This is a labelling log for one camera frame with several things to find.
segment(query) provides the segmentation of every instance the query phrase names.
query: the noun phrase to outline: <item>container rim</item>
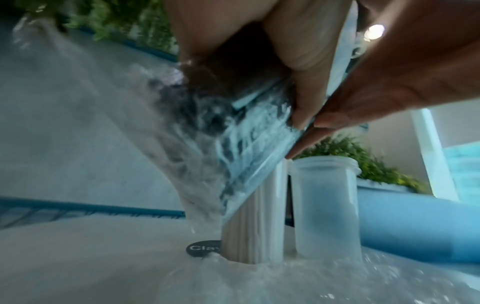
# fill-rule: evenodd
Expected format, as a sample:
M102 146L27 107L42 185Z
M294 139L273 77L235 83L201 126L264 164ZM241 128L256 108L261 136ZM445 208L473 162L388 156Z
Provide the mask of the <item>container rim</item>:
M362 170L359 168L359 163L350 157L345 156L334 156L334 155L325 155L325 156L310 156L301 159L296 159L293 161L293 166L295 169L306 169L311 168L312 166L337 166L344 167L345 169L352 170L356 175L361 174Z

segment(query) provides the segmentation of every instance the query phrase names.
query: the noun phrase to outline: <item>bright light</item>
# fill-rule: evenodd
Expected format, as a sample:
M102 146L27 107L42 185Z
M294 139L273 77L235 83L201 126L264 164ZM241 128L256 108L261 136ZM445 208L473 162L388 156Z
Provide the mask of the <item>bright light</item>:
M369 41L369 40L378 39L384 34L384 31L385 31L385 27L383 25L376 24L374 26L371 26L365 32L365 35L364 35L365 40Z

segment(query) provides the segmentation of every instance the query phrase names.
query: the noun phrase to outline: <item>cylindrical container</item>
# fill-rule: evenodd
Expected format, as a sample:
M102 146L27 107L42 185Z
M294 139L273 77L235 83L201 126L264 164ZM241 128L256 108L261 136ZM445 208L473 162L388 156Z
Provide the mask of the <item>cylindrical container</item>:
M246 264L283 261L287 182L284 160L223 226L223 257Z
M357 161L314 156L290 168L297 251L308 258L360 261Z

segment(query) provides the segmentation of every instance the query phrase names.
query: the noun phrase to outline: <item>translucent plastic container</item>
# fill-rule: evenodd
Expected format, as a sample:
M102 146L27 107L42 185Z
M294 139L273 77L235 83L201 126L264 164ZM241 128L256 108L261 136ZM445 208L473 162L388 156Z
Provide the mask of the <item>translucent plastic container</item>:
M292 163L296 249L301 255L361 261L357 201L360 173L357 161L348 157L315 156Z

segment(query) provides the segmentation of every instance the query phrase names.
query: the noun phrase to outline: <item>green foliage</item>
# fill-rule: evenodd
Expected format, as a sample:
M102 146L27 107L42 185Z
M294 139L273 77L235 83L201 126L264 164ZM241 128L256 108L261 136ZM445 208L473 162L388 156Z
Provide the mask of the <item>green foliage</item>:
M406 186L416 193L423 192L423 184L411 176L401 174L396 168L389 168L381 158L373 156L351 137L328 137L305 150L297 158L336 155L353 158L361 169L359 178L378 183Z
M15 0L17 7L52 16L66 3L74 4L66 26L89 27L95 32L95 40L125 38L136 29L141 45L168 52L175 43L162 0Z

